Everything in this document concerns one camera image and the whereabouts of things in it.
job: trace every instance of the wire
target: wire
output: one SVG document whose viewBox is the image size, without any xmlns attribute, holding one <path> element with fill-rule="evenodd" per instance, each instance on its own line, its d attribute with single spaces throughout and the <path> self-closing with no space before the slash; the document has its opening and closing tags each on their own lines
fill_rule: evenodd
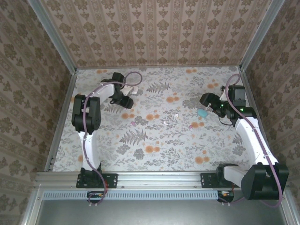
<svg viewBox="0 0 300 225">
<path fill-rule="evenodd" d="M 268 155 L 268 153 L 267 153 L 267 151 L 266 151 L 266 149 L 265 149 L 265 147 L 264 147 L 264 145 L 263 145 L 263 142 L 262 142 L 262 140 L 261 140 L 261 138 L 260 138 L 260 136 L 259 136 L 259 134 L 258 134 L 258 132 L 257 132 L 257 130 L 256 130 L 256 128 L 255 128 L 255 126 L 251 123 L 250 120 L 247 119 L 247 117 L 245 117 L 239 110 L 237 110 L 237 108 L 234 107 L 234 105 L 232 104 L 232 102 L 230 101 L 229 96 L 228 96 L 228 86 L 229 86 L 229 83 L 230 83 L 231 79 L 232 79 L 233 77 L 235 77 L 235 76 L 238 76 L 238 78 L 239 78 L 238 81 L 240 80 L 240 74 L 233 74 L 233 75 L 228 79 L 228 81 L 227 81 L 227 83 L 226 83 L 226 86 L 225 86 L 225 94 L 226 94 L 226 97 L 227 97 L 227 100 L 228 100 L 229 105 L 234 109 L 234 111 L 235 111 L 238 115 L 240 115 L 240 116 L 241 116 L 241 117 L 242 117 L 242 118 L 250 125 L 250 127 L 251 127 L 252 130 L 254 131 L 254 133 L 255 133 L 255 135 L 256 135 L 256 138 L 257 138 L 257 140 L 258 140 L 258 142 L 259 142 L 259 144 L 260 144 L 260 146 L 261 146 L 261 148 L 262 148 L 262 151 L 263 151 L 264 155 L 266 156 L 266 159 L 267 159 L 267 161 L 268 161 L 268 163 L 269 163 L 269 165 L 270 165 L 270 168 L 271 168 L 271 170 L 272 170 L 274 179 L 275 179 L 276 184 L 277 184 L 279 198 L 278 198 L 278 202 L 277 202 L 275 205 L 269 205 L 268 203 L 263 202 L 263 201 L 262 201 L 262 203 L 265 204 L 265 205 L 267 205 L 267 206 L 270 206 L 270 207 L 272 207 L 272 208 L 276 208 L 276 207 L 278 207 L 278 206 L 281 204 L 281 202 L 282 202 L 282 189 L 281 189 L 281 185 L 280 185 L 278 176 L 277 176 L 277 174 L 276 174 L 276 172 L 275 172 L 274 166 L 273 166 L 273 164 L 272 164 L 272 162 L 271 162 L 271 160 L 270 160 L 270 157 L 269 157 L 269 155 Z"/>
<path fill-rule="evenodd" d="M 219 116 L 219 121 L 220 121 L 220 123 L 222 123 L 223 125 L 226 125 L 226 126 L 232 126 L 232 125 L 233 125 L 233 124 L 223 123 L 223 122 L 221 121 L 221 119 L 220 119 L 220 116 Z"/>
<path fill-rule="evenodd" d="M 221 197 L 219 196 L 219 199 L 221 199 L 223 202 L 226 202 L 226 203 L 228 203 L 228 204 L 236 204 L 236 203 L 239 203 L 239 202 L 241 202 L 242 200 L 244 200 L 244 198 L 245 198 L 245 197 L 242 197 L 242 198 L 240 198 L 240 199 L 238 199 L 238 200 L 236 200 L 236 201 L 234 201 L 234 202 L 229 202 L 229 201 L 227 201 L 227 200 L 225 200 L 224 198 L 221 198 Z"/>
<path fill-rule="evenodd" d="M 122 90 L 125 87 L 126 84 L 126 77 L 124 77 L 124 81 L 123 81 L 123 86 L 120 88 L 120 90 Z"/>
<path fill-rule="evenodd" d="M 136 71 L 128 73 L 125 76 L 125 78 L 128 77 L 130 74 L 138 74 L 141 77 L 141 80 L 138 83 L 135 83 L 135 84 L 128 84 L 128 83 L 126 83 L 127 86 L 130 86 L 130 87 L 137 86 L 137 85 L 139 85 L 143 81 L 143 76 L 139 72 L 136 72 Z M 90 202 L 91 195 L 88 198 L 89 204 L 90 205 L 94 204 L 96 206 L 98 204 L 100 204 L 103 201 L 103 199 L 105 198 L 105 195 L 107 193 L 107 184 L 106 184 L 106 182 L 105 182 L 102 174 L 96 168 L 94 168 L 93 165 L 90 163 L 88 155 L 86 153 L 85 142 L 86 142 L 86 137 L 88 135 L 88 130 L 87 130 L 87 126 L 86 126 L 86 108 L 87 108 L 87 104 L 88 104 L 89 98 L 91 96 L 93 96 L 95 93 L 97 93 L 101 88 L 103 88 L 104 86 L 109 85 L 109 84 L 121 84 L 121 85 L 125 85 L 124 83 L 118 82 L 118 81 L 111 81 L 111 82 L 102 83 L 96 89 L 94 89 L 90 94 L 87 95 L 87 97 L 85 98 L 85 101 L 84 101 L 84 105 L 83 105 L 83 128 L 84 128 L 84 132 L 85 132 L 84 137 L 83 137 L 83 142 L 82 142 L 83 154 L 84 154 L 84 157 L 86 159 L 86 162 L 88 163 L 88 165 L 90 166 L 90 168 L 99 175 L 99 177 L 101 178 L 101 181 L 103 183 L 103 186 L 104 186 L 104 193 L 103 193 L 101 199 L 97 203 L 91 203 Z"/>
</svg>

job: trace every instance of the white object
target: white object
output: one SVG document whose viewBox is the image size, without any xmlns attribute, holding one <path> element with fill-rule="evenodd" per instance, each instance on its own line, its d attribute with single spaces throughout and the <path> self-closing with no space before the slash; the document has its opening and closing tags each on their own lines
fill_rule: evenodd
<svg viewBox="0 0 300 225">
<path fill-rule="evenodd" d="M 227 101 L 227 97 L 226 97 L 226 94 L 225 94 L 225 90 L 223 91 L 223 94 L 221 95 L 220 100 L 221 100 L 221 101 Z"/>
<path fill-rule="evenodd" d="M 258 120 L 253 117 L 247 117 L 247 119 L 255 126 L 259 137 L 263 143 L 264 148 L 266 149 L 268 156 L 271 160 L 271 163 L 275 165 L 278 163 L 277 159 L 271 153 L 267 143 L 265 142 L 263 135 L 258 126 Z M 238 119 L 235 124 L 235 129 L 237 133 L 243 140 L 243 146 L 246 148 L 246 151 L 250 158 L 250 166 L 262 163 L 263 165 L 269 165 L 266 156 L 263 153 L 258 139 L 254 133 L 254 130 L 247 123 L 245 119 Z M 247 171 L 242 170 L 239 166 L 226 166 L 224 167 L 224 178 L 237 186 L 241 187 L 241 182 Z"/>
<path fill-rule="evenodd" d="M 226 180 L 231 181 L 239 187 L 241 187 L 242 179 L 247 173 L 246 170 L 233 165 L 225 166 L 223 172 Z"/>
<path fill-rule="evenodd" d="M 114 84 L 108 84 L 102 86 L 93 96 L 98 96 L 100 98 L 100 104 L 107 100 L 110 96 L 114 94 Z"/>
<path fill-rule="evenodd" d="M 253 117 L 247 117 L 247 119 L 255 126 L 255 129 L 259 134 L 259 137 L 269 155 L 272 164 L 275 165 L 275 163 L 278 163 L 278 161 L 271 153 L 267 143 L 263 138 L 263 135 L 258 126 L 258 120 Z M 246 148 L 250 158 L 250 166 L 256 165 L 258 163 L 262 163 L 263 165 L 269 165 L 263 153 L 263 150 L 258 142 L 258 139 L 250 125 L 247 123 L 247 121 L 245 121 L 244 119 L 238 119 L 238 121 L 235 124 L 235 129 L 243 140 L 243 146 Z"/>
<path fill-rule="evenodd" d="M 125 85 L 121 91 L 125 96 L 127 96 L 132 89 L 133 89 L 133 87 Z"/>
<path fill-rule="evenodd" d="M 80 141 L 81 141 L 81 146 L 83 148 L 83 137 L 84 137 L 84 132 L 80 132 L 79 136 L 80 136 Z M 88 156 L 89 162 L 91 163 L 91 165 L 98 169 L 98 167 L 100 166 L 100 160 L 99 160 L 99 154 L 97 151 L 97 141 L 96 141 L 96 132 L 93 132 L 91 135 L 87 135 L 86 136 L 86 141 L 85 141 L 85 151 L 86 154 Z M 86 170 L 92 170 L 92 168 L 89 166 L 89 164 L 86 161 L 86 158 L 84 156 L 84 152 L 82 150 L 82 157 L 83 157 L 83 162 L 82 162 L 82 167 Z"/>
<path fill-rule="evenodd" d="M 139 90 L 139 87 L 138 86 L 134 86 L 131 94 L 136 95 L 138 90 Z"/>
</svg>

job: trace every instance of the gray floor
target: gray floor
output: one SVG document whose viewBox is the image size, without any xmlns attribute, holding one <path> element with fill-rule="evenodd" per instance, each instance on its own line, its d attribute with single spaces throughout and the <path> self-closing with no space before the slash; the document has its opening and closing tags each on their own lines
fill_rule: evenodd
<svg viewBox="0 0 300 225">
<path fill-rule="evenodd" d="M 39 225 L 285 225 L 281 207 L 259 201 L 227 206 L 216 200 L 44 201 Z"/>
</svg>

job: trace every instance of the metal bar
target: metal bar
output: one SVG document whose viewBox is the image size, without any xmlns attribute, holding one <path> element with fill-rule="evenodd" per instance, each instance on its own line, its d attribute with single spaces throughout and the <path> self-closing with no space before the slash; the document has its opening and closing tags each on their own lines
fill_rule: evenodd
<svg viewBox="0 0 300 225">
<path fill-rule="evenodd" d="M 88 191 L 44 191 L 42 200 L 88 200 Z M 218 191 L 192 190 L 192 191 L 109 191 L 105 200 L 216 200 Z"/>
<path fill-rule="evenodd" d="M 43 190 L 33 190 L 27 204 L 22 225 L 35 225 L 42 204 Z"/>
<path fill-rule="evenodd" d="M 259 45 L 262 43 L 264 37 L 266 36 L 270 26 L 272 25 L 275 17 L 277 16 L 279 10 L 281 9 L 285 0 L 274 0 L 270 3 L 270 6 L 262 19 L 252 41 L 246 50 L 246 53 L 240 62 L 242 70 L 246 70 L 250 61 L 252 60 L 254 54 L 256 53 Z"/>
<path fill-rule="evenodd" d="M 41 1 L 40 0 L 29 0 L 28 2 L 31 5 L 33 11 L 36 13 L 39 21 L 42 23 L 44 29 L 46 30 L 51 41 L 53 42 L 56 50 L 59 52 L 62 60 L 65 62 L 71 75 L 74 75 L 75 71 L 76 71 L 75 63 L 73 62 L 66 47 L 64 46 L 58 32 L 56 31 L 55 27 L 51 23 L 51 20 L 48 16 L 46 10 L 43 8 Z"/>
<path fill-rule="evenodd" d="M 33 205 L 35 203 L 38 191 L 34 190 L 31 192 L 30 198 L 28 200 L 27 208 L 23 216 L 22 225 L 28 225 L 29 220 L 32 216 Z"/>
<path fill-rule="evenodd" d="M 281 203 L 285 219 L 287 224 L 299 225 L 299 212 L 297 210 L 294 198 L 292 196 L 291 190 L 286 188 L 283 193 L 283 200 Z"/>
<path fill-rule="evenodd" d="M 245 70 L 241 70 L 241 68 L 239 68 L 239 73 L 240 73 L 243 85 L 245 87 L 245 92 L 246 92 L 246 95 L 247 95 L 247 98 L 248 98 L 249 105 L 254 109 L 254 111 L 257 115 L 258 125 L 259 125 L 259 128 L 261 130 L 262 136 L 263 136 L 264 140 L 266 141 L 267 146 L 270 148 L 268 140 L 267 140 L 266 133 L 263 129 L 263 123 L 262 123 L 261 117 L 259 115 L 258 108 L 256 106 L 256 103 L 255 103 L 255 100 L 254 100 L 254 97 L 253 97 L 253 94 L 252 94 L 252 91 L 251 91 L 251 88 L 250 88 L 250 84 L 249 84 L 246 72 L 245 72 Z"/>
<path fill-rule="evenodd" d="M 229 188 L 202 188 L 201 173 L 195 172 L 114 172 L 118 174 L 117 190 L 231 190 Z M 89 190 L 101 188 L 77 189 L 78 172 L 39 172 L 34 189 L 43 190 Z"/>
<path fill-rule="evenodd" d="M 75 88 L 76 79 L 77 79 L 77 75 L 71 76 L 70 84 L 67 89 L 64 104 L 62 105 L 62 109 L 60 112 L 60 118 L 57 123 L 57 127 L 56 127 L 56 130 L 54 133 L 54 137 L 53 137 L 52 144 L 51 144 L 51 147 L 49 150 L 49 155 L 47 158 L 47 162 L 46 162 L 44 171 L 49 171 L 51 161 L 54 158 L 54 156 L 56 156 L 56 153 L 58 151 L 58 147 L 60 145 L 60 139 L 62 136 L 62 132 L 63 132 L 64 126 L 65 126 L 65 122 L 66 122 L 66 118 L 67 118 L 67 114 L 68 114 L 68 110 L 69 110 L 69 106 L 70 106 L 70 101 L 71 101 L 71 98 L 73 95 L 73 90 Z"/>
<path fill-rule="evenodd" d="M 117 66 L 118 69 L 142 69 L 142 68 L 186 68 L 186 67 L 219 67 L 218 64 L 205 64 L 199 65 L 199 64 L 189 64 L 189 65 L 151 65 L 151 66 Z M 224 67 L 238 67 L 238 64 L 226 64 Z M 86 70 L 86 69 L 116 69 L 116 67 L 78 67 L 78 70 Z"/>
</svg>

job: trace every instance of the floral tablecloth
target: floral tablecloth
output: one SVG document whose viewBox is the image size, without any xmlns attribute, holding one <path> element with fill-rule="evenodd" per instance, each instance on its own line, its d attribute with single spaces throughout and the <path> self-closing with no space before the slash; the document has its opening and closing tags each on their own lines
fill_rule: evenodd
<svg viewBox="0 0 300 225">
<path fill-rule="evenodd" d="M 101 105 L 101 127 L 97 131 L 103 171 L 194 171 L 215 170 L 219 163 L 237 163 L 248 168 L 241 138 L 218 116 L 197 115 L 199 99 L 238 72 L 237 67 L 170 67 L 145 69 L 78 70 L 73 97 L 55 159 L 54 171 L 79 171 L 81 143 L 71 124 L 74 96 L 88 94 L 113 72 L 126 75 L 139 71 L 139 85 L 132 109 Z M 138 75 L 128 77 L 136 83 Z"/>
</svg>

